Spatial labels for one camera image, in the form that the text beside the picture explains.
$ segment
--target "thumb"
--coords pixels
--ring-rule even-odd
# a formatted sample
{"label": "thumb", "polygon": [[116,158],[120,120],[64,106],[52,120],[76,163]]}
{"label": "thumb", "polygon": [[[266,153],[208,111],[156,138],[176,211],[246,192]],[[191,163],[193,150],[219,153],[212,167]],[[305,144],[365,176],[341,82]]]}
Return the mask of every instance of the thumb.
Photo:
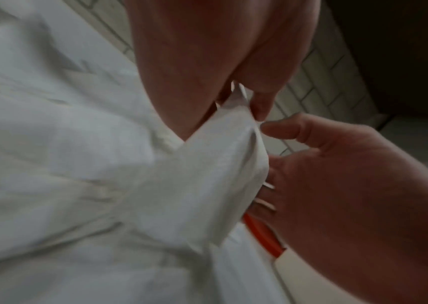
{"label": "thumb", "polygon": [[277,92],[274,93],[257,93],[255,92],[250,99],[250,110],[257,121],[264,121],[269,115]]}
{"label": "thumb", "polygon": [[297,113],[279,121],[265,122],[261,131],[278,139],[296,139],[311,148],[321,149],[339,135],[352,130],[355,126],[322,117]]}

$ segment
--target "hand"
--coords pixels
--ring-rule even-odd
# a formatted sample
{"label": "hand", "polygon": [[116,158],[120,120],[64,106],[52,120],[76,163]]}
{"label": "hand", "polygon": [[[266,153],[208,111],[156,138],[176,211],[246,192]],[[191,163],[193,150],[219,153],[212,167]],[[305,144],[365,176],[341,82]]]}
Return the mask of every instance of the hand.
{"label": "hand", "polygon": [[269,158],[248,213],[307,263],[372,302],[428,303],[428,169],[367,126],[298,114],[261,126],[310,150]]}
{"label": "hand", "polygon": [[263,121],[304,58],[319,0],[125,0],[137,66],[161,118],[187,139],[237,81]]}

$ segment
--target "red object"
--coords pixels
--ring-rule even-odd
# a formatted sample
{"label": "red object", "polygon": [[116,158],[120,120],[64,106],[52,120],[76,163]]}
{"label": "red object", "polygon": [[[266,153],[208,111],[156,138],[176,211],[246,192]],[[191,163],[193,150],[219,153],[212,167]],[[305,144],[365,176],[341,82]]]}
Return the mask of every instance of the red object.
{"label": "red object", "polygon": [[253,218],[248,214],[244,214],[243,220],[247,228],[254,235],[254,237],[259,241],[262,247],[265,248],[274,258],[280,257],[284,252],[284,248],[280,244],[279,240],[275,236],[274,232],[270,230],[267,225],[263,222]]}

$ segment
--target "person's left hand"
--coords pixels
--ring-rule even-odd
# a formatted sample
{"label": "person's left hand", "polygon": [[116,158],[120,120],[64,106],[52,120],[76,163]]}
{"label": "person's left hand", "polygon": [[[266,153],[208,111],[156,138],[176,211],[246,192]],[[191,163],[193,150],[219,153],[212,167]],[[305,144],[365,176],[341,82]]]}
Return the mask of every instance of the person's left hand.
{"label": "person's left hand", "polygon": [[125,0],[146,91],[162,120],[189,138],[230,95],[254,91],[263,121],[304,58],[319,0]]}

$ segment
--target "white fabric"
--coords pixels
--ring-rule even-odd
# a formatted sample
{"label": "white fabric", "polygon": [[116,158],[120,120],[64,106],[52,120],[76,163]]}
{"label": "white fabric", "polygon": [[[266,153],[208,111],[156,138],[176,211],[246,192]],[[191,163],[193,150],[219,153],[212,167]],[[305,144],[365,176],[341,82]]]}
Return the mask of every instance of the white fabric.
{"label": "white fabric", "polygon": [[268,171],[239,92],[172,152],[135,69],[44,42],[0,25],[0,303],[287,303],[245,230],[219,247]]}

